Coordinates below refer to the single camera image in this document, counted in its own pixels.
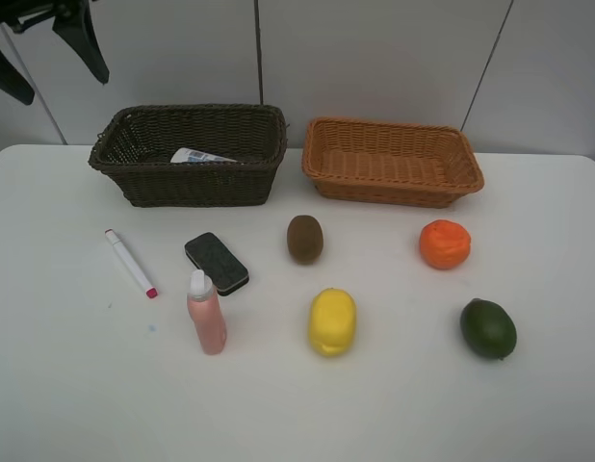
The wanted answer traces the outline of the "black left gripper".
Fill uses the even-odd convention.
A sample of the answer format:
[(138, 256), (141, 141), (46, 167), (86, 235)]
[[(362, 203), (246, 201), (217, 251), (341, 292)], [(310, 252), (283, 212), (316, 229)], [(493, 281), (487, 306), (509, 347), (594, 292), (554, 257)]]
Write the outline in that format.
[[(0, 0), (0, 24), (8, 25), (16, 34), (51, 18), (53, 32), (79, 56), (98, 82), (107, 84), (110, 71), (93, 29), (89, 1)], [(35, 91), (1, 50), (0, 90), (26, 106), (34, 102)]]

